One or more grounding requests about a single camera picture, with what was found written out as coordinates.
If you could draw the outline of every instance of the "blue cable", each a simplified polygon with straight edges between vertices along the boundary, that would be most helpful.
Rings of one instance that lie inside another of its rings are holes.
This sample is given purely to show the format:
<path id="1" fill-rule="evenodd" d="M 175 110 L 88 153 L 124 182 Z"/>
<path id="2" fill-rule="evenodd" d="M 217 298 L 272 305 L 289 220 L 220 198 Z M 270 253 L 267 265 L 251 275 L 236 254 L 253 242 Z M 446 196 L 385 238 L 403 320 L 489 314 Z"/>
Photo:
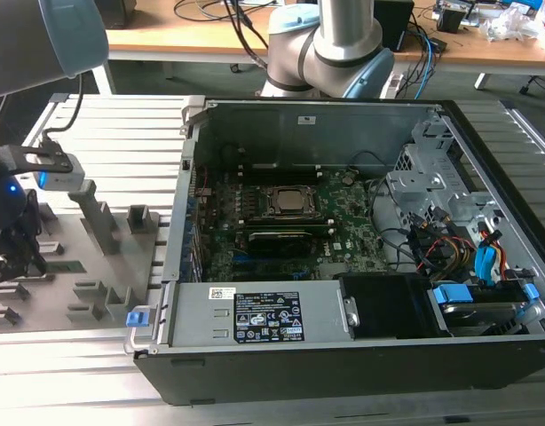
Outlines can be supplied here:
<path id="1" fill-rule="evenodd" d="M 421 36 L 421 38 L 424 39 L 424 41 L 426 42 L 426 45 L 429 48 L 429 62 L 426 64 L 426 69 L 424 70 L 423 81 L 421 82 L 421 86 L 418 88 L 418 92 L 415 95 L 415 99 L 418 99 L 418 97 L 421 96 L 421 93 L 423 92 L 424 86 L 426 86 L 427 78 L 428 78 L 429 70 L 430 70 L 430 64 L 432 62 L 432 45 L 430 44 L 430 41 L 429 41 L 428 37 L 426 37 L 424 34 L 420 34 L 420 33 L 419 33 L 419 35 Z"/>

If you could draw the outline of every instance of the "blue latch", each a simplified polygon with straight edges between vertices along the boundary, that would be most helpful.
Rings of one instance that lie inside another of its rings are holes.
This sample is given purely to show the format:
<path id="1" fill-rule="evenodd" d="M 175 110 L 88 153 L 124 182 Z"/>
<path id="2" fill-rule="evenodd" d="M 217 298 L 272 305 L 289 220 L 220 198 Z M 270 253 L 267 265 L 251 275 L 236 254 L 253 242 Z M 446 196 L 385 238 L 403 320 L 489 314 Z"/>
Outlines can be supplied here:
<path id="1" fill-rule="evenodd" d="M 469 304 L 474 301 L 465 284 L 442 284 L 432 291 L 438 304 Z"/>
<path id="2" fill-rule="evenodd" d="M 529 297 L 530 301 L 533 301 L 535 299 L 539 298 L 539 290 L 537 290 L 537 287 L 533 283 L 525 284 L 524 291 L 527 294 L 527 297 Z"/>
<path id="3" fill-rule="evenodd" d="M 476 251 L 476 260 L 474 262 L 474 270 L 476 276 L 486 282 L 488 287 L 495 285 L 492 280 L 492 269 L 495 264 L 495 249 L 493 247 L 485 246 L 478 247 Z"/>
<path id="4" fill-rule="evenodd" d="M 127 314 L 127 327 L 148 327 L 150 312 L 129 312 Z"/>

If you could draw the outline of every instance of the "power connector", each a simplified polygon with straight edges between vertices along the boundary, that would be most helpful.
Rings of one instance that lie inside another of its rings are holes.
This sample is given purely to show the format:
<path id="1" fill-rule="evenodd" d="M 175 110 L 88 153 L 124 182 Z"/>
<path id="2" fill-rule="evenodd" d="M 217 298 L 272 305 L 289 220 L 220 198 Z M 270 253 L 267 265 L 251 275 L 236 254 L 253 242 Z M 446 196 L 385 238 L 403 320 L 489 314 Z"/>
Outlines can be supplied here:
<path id="1" fill-rule="evenodd" d="M 448 46 L 447 42 L 443 42 L 442 40 L 438 40 L 438 38 L 430 38 L 429 39 L 430 45 L 432 46 L 432 51 L 435 51 L 438 55 L 441 55 L 446 50 L 446 47 Z"/>

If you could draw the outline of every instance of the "metal post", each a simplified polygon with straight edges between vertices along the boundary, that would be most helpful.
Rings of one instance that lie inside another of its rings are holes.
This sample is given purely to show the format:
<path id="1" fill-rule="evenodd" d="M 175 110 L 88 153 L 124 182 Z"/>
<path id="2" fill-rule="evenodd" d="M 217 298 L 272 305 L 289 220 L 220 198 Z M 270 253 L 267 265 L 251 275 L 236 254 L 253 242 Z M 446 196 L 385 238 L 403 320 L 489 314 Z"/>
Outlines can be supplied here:
<path id="1" fill-rule="evenodd" d="M 367 56 L 381 43 L 373 18 L 374 0 L 319 0 L 320 31 L 316 51 L 326 59 L 348 61 Z"/>
<path id="2" fill-rule="evenodd" d="M 103 254 L 113 255 L 118 251 L 118 243 L 111 234 L 113 216 L 108 209 L 101 209 L 95 200 L 96 190 L 97 186 L 94 181 L 84 180 L 79 191 L 68 193 L 68 195 L 70 200 L 79 204 Z"/>

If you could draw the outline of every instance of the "floor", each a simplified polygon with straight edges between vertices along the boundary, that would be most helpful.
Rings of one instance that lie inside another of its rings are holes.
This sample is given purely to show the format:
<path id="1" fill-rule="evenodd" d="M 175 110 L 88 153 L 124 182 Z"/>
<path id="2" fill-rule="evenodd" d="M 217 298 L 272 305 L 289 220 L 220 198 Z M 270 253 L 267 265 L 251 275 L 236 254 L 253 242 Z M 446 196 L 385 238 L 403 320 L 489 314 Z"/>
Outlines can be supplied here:
<path id="1" fill-rule="evenodd" d="M 242 72 L 233 74 L 228 65 L 176 63 L 175 77 L 166 80 L 162 65 L 157 62 L 111 61 L 117 92 L 120 94 L 205 94 L 216 97 L 251 97 L 261 89 L 265 74 L 257 67 L 241 65 Z M 495 75 L 484 91 L 476 91 L 473 83 L 477 75 L 440 72 L 429 81 L 421 99 L 506 99 L 518 109 L 541 133 L 545 133 L 545 90 L 532 84 L 529 93 L 518 93 L 527 76 Z M 409 90 L 412 98 L 417 87 Z M 11 96 L 4 110 L 0 128 L 0 145 L 21 143 L 37 117 L 42 113 L 54 92 L 77 92 L 76 80 L 61 80 L 45 84 Z M 97 93 L 90 73 L 85 82 L 86 93 Z"/>

